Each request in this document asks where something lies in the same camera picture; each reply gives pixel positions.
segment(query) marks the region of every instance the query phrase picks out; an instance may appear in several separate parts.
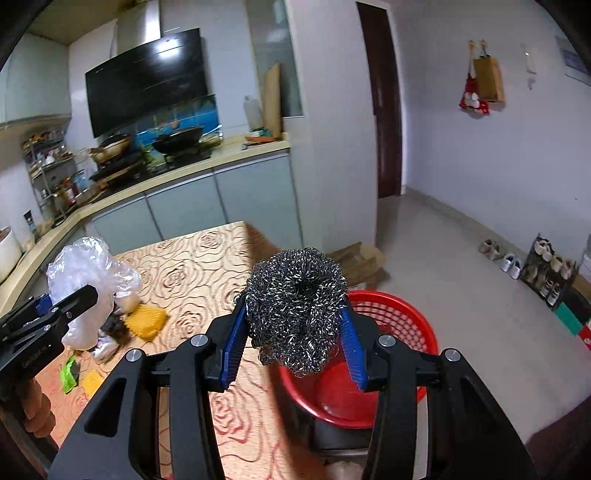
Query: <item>ceiling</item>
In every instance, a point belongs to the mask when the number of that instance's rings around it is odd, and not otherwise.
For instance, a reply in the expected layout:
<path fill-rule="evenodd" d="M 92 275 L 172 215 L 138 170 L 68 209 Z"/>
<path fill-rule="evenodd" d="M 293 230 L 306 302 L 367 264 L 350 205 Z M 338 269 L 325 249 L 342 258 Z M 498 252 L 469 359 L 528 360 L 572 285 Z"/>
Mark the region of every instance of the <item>ceiling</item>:
<path fill-rule="evenodd" d="M 69 45 L 117 18 L 133 4 L 134 0 L 54 0 L 33 21 L 28 32 Z"/>

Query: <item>floral tablecloth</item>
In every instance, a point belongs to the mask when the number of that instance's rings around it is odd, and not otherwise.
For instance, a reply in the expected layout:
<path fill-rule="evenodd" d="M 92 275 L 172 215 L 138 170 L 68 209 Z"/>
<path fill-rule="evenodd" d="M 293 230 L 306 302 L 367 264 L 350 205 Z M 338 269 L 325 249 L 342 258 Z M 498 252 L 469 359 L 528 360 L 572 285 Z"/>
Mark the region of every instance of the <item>floral tablecloth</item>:
<path fill-rule="evenodd" d="M 107 376 L 131 348 L 146 353 L 174 349 L 185 339 L 205 332 L 210 322 L 231 312 L 234 297 L 241 292 L 252 266 L 272 255 L 275 246 L 243 222 L 192 233 L 118 255 L 142 277 L 142 301 L 165 308 L 169 319 L 152 341 L 133 338 L 104 365 L 88 352 L 77 356 L 80 377 L 92 369 Z M 65 395 L 59 369 L 71 352 L 64 352 L 37 376 L 50 397 L 57 425 L 52 433 L 61 445 L 88 403 L 80 386 Z M 320 461 L 290 446 L 283 431 L 273 394 L 271 372 L 246 348 L 236 382 L 224 394 L 211 393 L 213 423 L 226 477 L 229 479 L 321 478 Z M 168 429 L 168 390 L 160 395 L 160 468 L 171 474 Z"/>

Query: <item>steel wool scrubber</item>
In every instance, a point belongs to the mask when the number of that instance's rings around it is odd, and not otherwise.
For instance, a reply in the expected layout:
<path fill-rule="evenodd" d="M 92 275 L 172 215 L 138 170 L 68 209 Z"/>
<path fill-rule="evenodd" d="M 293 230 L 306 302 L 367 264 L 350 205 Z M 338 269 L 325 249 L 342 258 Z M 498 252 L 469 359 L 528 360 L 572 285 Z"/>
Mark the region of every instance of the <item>steel wool scrubber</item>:
<path fill-rule="evenodd" d="M 283 250 L 255 265 L 246 282 L 246 318 L 263 365 L 295 375 L 320 372 L 342 324 L 347 281 L 315 248 Z"/>

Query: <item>kitchen counter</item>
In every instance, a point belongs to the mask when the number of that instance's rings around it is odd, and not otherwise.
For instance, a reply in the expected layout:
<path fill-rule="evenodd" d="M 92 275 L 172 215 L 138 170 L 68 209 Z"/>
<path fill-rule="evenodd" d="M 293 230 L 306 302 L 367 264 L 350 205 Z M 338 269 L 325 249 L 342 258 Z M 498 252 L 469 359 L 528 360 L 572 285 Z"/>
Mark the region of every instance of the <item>kitchen counter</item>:
<path fill-rule="evenodd" d="M 227 165 L 258 155 L 286 150 L 290 147 L 290 143 L 287 140 L 282 140 L 242 150 L 242 143 L 242 137 L 230 138 L 224 141 L 222 145 L 215 148 L 212 151 L 211 157 L 207 160 L 190 164 L 176 170 L 165 172 L 148 180 L 141 181 L 73 212 L 63 223 L 45 234 L 33 249 L 21 258 L 20 263 L 4 283 L 0 285 L 0 315 L 4 315 L 14 307 L 18 297 L 35 272 L 37 272 L 42 262 L 60 243 L 60 241 L 62 241 L 64 237 L 66 237 L 66 235 L 68 235 L 68 233 L 84 219 L 91 217 L 118 202 L 141 194 L 142 192 L 146 192 L 147 190 L 175 180 L 180 180 L 183 177 L 191 176 L 200 171 Z"/>

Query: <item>blue backsplash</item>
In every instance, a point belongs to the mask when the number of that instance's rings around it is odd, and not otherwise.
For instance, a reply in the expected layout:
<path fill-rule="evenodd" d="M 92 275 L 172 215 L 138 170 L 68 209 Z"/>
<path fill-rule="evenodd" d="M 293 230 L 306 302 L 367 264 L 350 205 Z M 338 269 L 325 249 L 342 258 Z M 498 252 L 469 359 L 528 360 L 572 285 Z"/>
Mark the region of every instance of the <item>blue backsplash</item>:
<path fill-rule="evenodd" d="M 175 125 L 176 128 L 173 129 L 171 124 L 175 122 L 178 122 L 178 125 Z M 159 110 L 132 124 L 124 125 L 103 135 L 100 140 L 105 140 L 117 133 L 131 134 L 135 135 L 137 147 L 143 145 L 148 150 L 152 150 L 152 143 L 157 136 L 198 125 L 203 127 L 203 133 L 207 133 L 219 125 L 215 95 L 199 97 Z"/>

